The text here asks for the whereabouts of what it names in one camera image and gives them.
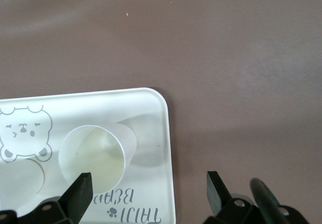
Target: paw print icon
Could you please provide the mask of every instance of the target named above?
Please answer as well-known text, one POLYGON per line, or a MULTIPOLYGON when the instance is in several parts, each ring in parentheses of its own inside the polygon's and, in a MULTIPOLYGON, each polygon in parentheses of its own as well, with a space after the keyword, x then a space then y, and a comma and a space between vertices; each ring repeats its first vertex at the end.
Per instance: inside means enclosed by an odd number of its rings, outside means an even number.
POLYGON ((110 217, 117 217, 116 213, 117 213, 117 210, 115 208, 110 208, 107 213, 109 214, 110 217))

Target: cartoon bear face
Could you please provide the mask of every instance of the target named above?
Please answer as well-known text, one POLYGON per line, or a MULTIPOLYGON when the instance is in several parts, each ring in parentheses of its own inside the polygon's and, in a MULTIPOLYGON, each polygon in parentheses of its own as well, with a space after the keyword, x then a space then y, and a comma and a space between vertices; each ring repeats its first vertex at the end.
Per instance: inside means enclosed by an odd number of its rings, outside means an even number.
POLYGON ((17 156, 35 156, 45 162, 51 158, 52 150, 49 132, 52 128, 50 115, 42 110, 14 108, 11 113, 0 110, 0 156, 5 162, 12 162, 17 156))

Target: bear ear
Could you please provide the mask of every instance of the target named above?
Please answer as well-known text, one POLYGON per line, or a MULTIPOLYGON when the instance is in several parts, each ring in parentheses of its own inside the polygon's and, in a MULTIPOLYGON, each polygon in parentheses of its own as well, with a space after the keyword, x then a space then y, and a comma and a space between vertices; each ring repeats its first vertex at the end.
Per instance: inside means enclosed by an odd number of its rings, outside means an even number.
POLYGON ((13 114, 13 112, 15 111, 15 107, 12 106, 2 106, 0 108, 0 114, 4 114, 4 115, 10 115, 13 114))
POLYGON ((38 106, 28 106, 27 108, 32 113, 38 113, 44 108, 44 105, 41 105, 41 106, 39 106, 39 105, 38 106))
POLYGON ((0 155, 1 158, 7 163, 13 162, 17 158, 17 155, 10 152, 5 146, 2 146, 0 155))

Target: clear plastic cup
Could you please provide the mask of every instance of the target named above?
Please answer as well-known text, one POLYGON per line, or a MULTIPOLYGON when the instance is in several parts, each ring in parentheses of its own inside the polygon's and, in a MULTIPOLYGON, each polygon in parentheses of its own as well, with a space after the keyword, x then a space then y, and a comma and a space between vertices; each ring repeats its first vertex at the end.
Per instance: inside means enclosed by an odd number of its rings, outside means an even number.
POLYGON ((93 192, 105 193, 120 183, 135 150, 135 135, 124 124, 83 125, 63 140, 59 166, 68 184, 81 173, 90 172, 93 192))

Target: screw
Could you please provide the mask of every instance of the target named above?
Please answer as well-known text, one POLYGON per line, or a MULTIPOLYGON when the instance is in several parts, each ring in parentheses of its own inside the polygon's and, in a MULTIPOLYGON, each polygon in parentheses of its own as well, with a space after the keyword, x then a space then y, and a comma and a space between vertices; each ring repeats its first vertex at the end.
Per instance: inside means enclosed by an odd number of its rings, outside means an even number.
POLYGON ((290 213, 288 212, 287 209, 283 208, 283 207, 278 207, 278 210, 284 215, 284 216, 287 216, 289 215, 290 213))
POLYGON ((238 207, 245 207, 245 203, 242 200, 235 200, 234 203, 238 207))
POLYGON ((1 214, 0 215, 0 220, 4 220, 4 219, 6 219, 7 218, 7 216, 8 216, 8 214, 1 214))
POLYGON ((42 210, 49 210, 51 207, 52 207, 52 205, 48 204, 48 205, 44 205, 41 209, 42 210))

